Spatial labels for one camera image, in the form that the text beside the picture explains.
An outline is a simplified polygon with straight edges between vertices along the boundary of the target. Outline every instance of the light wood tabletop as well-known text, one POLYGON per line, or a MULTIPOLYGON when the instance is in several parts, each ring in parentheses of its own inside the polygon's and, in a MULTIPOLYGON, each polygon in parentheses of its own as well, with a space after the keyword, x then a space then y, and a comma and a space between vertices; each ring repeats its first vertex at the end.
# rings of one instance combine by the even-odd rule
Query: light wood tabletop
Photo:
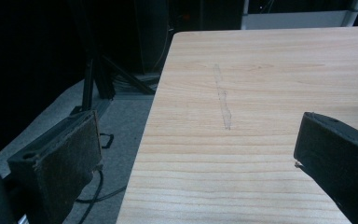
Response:
POLYGON ((350 223, 293 157, 358 129, 358 27, 176 34, 117 223, 350 223))

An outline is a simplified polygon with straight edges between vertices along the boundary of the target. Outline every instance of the gray floor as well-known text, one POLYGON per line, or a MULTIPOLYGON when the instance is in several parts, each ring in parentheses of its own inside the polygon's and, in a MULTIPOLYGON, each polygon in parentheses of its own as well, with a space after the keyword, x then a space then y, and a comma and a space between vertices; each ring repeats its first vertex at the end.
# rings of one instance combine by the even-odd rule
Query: gray floor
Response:
MULTIPOLYGON (((100 132, 112 133, 115 140, 108 149, 103 149, 104 183, 100 196, 104 196, 128 183, 131 168, 144 132, 145 123, 153 102, 153 96, 142 95, 133 88, 117 88, 114 101, 100 118, 100 132)), ((6 160, 39 135, 66 118, 76 105, 81 104, 83 82, 64 92, 41 113, 27 129, 0 152, 0 174, 9 173, 6 160)), ((107 137, 102 136, 102 145, 107 137)), ((81 194, 82 199, 92 198, 99 183, 98 174, 81 194)), ((124 192, 96 203, 84 223, 116 223, 124 192)), ((64 223, 77 223, 87 209, 86 204, 75 203, 64 223)))

